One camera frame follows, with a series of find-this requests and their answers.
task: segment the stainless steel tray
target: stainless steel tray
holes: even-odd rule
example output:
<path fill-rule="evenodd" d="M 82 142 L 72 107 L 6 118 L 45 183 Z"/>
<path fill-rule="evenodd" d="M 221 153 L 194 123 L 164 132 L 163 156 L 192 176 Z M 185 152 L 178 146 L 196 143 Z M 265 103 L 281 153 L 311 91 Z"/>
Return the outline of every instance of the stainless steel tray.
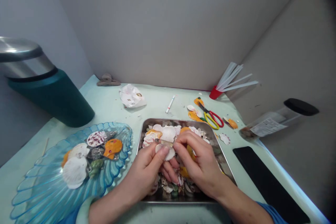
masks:
<path fill-rule="evenodd" d="M 206 137 L 209 140 L 213 151 L 215 153 L 216 160 L 219 164 L 219 167 L 221 170 L 232 180 L 234 184 L 236 184 L 235 178 L 232 174 L 232 171 L 230 169 L 229 164 L 226 161 L 225 155 L 223 153 L 223 150 L 221 146 L 218 143 L 217 137 L 212 130 L 212 128 L 205 122 L 196 122 L 196 121 L 185 121 L 185 120 L 170 120 L 170 119 L 162 119 L 162 118 L 149 118 L 145 120 L 142 124 L 141 128 L 141 133 L 140 133 L 140 138 L 139 138 L 139 144 L 138 144 L 138 149 L 136 151 L 136 154 L 138 154 L 138 151 L 142 147 L 142 143 L 144 141 L 144 137 L 146 135 L 146 129 L 148 128 L 149 125 L 155 125 L 155 124 L 160 124 L 160 125 L 172 125 L 172 126 L 177 126 L 181 125 L 183 127 L 195 127 L 195 128 L 200 128 L 202 131 L 206 133 Z M 200 194 L 195 194 L 194 197 L 190 198 L 187 196 L 179 196 L 175 199 L 163 199 L 162 198 L 162 188 L 159 188 L 158 191 L 152 195 L 152 196 L 147 196 L 144 198 L 142 201 L 147 202 L 147 203 L 156 203 L 156 204 L 167 204 L 167 203 L 191 203 L 191 204 L 199 204 L 199 203 L 214 203 L 215 201 L 208 196 L 206 196 L 203 193 Z"/>

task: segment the light blue table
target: light blue table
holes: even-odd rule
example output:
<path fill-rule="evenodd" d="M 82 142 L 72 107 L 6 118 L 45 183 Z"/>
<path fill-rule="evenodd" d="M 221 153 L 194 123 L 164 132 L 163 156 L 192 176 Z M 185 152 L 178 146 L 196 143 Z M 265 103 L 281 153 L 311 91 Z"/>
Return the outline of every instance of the light blue table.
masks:
<path fill-rule="evenodd" d="M 209 98 L 209 92 L 202 92 L 202 95 L 195 90 L 174 89 L 167 87 L 155 87 L 149 85 L 137 86 L 145 99 L 147 105 L 136 109 L 125 109 L 119 97 L 120 87 L 98 87 L 98 79 L 92 76 L 87 83 L 80 89 L 81 93 L 90 103 L 96 115 L 94 119 L 81 128 L 69 128 L 64 124 L 52 118 L 42 129 L 16 153 L 0 169 L 0 220 L 1 223 L 13 223 L 9 214 L 13 207 L 11 200 L 16 195 L 16 188 L 24 179 L 26 172 L 33 167 L 35 161 L 43 155 L 44 149 L 56 145 L 56 143 L 67 136 L 76 133 L 87 126 L 116 121 L 127 123 L 133 130 L 131 154 L 121 174 L 113 183 L 119 183 L 129 170 L 131 162 L 135 158 L 138 145 L 141 125 L 147 118 L 168 118 L 189 120 L 187 105 L 194 104 L 193 100 L 201 96 L 206 107 L 211 108 L 219 116 L 225 116 L 235 121 L 239 121 L 238 127 L 244 125 L 239 113 L 230 100 L 223 95 L 220 101 Z M 173 105 L 168 114 L 165 113 L 167 106 L 176 95 Z M 287 172 L 280 166 L 276 159 L 258 140 L 255 142 L 246 142 L 242 139 L 238 130 L 233 130 L 227 125 L 216 131 L 217 134 L 225 133 L 230 139 L 231 144 L 225 145 L 220 141 L 225 157 L 230 165 L 232 173 L 236 179 L 238 187 L 253 200 L 265 203 L 265 200 L 243 169 L 238 159 L 232 152 L 232 149 L 243 146 L 250 146 L 261 158 L 265 165 L 272 171 L 288 193 L 296 200 L 298 205 L 306 212 L 312 223 L 327 223 L 327 219 L 303 193 L 298 185 L 291 179 Z M 120 223 L 230 223 L 226 212 L 218 205 L 152 205 L 139 203 L 130 211 L 125 213 Z"/>

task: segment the black phone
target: black phone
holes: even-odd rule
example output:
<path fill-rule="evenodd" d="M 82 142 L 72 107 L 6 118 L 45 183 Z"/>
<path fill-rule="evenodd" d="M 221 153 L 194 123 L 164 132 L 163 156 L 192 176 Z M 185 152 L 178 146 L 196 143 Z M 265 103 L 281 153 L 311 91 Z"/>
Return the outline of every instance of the black phone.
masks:
<path fill-rule="evenodd" d="M 233 149 L 233 153 L 266 200 L 289 224 L 310 223 L 307 214 L 293 200 L 251 147 Z"/>

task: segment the blue glass plate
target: blue glass plate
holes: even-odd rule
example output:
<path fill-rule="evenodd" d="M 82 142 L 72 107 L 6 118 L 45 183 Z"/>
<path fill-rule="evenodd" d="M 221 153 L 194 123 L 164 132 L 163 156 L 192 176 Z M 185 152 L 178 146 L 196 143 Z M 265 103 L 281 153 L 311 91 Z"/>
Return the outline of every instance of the blue glass plate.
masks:
<path fill-rule="evenodd" d="M 68 189 L 63 181 L 61 162 L 63 156 L 88 136 L 100 130 L 116 131 L 114 138 L 120 139 L 122 150 L 118 160 L 104 159 L 103 170 L 94 178 L 86 178 L 75 189 Z M 78 131 L 50 148 L 30 169 L 25 180 L 17 187 L 17 195 L 12 200 L 14 209 L 10 218 L 15 223 L 56 223 L 80 206 L 88 197 L 103 196 L 120 173 L 130 151 L 132 130 L 127 124 L 106 122 Z"/>

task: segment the white wall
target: white wall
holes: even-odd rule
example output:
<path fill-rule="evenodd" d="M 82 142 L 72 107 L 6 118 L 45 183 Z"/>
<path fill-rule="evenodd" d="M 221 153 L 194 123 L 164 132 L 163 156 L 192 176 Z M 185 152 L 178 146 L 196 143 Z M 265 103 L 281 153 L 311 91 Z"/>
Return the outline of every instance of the white wall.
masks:
<path fill-rule="evenodd" d="M 94 73 L 211 89 L 288 0 L 60 0 Z"/>
<path fill-rule="evenodd" d="M 59 0 L 0 0 L 0 6 L 0 36 L 37 42 L 77 87 L 93 74 Z M 11 90 L 4 77 L 0 77 L 0 90 L 1 166 L 50 119 L 50 115 Z"/>
<path fill-rule="evenodd" d="M 330 0 L 292 0 L 243 61 L 241 76 L 253 73 L 261 85 L 229 94 L 246 123 L 291 97 L 320 110 L 262 142 L 327 217 L 336 179 L 336 35 L 331 8 Z"/>

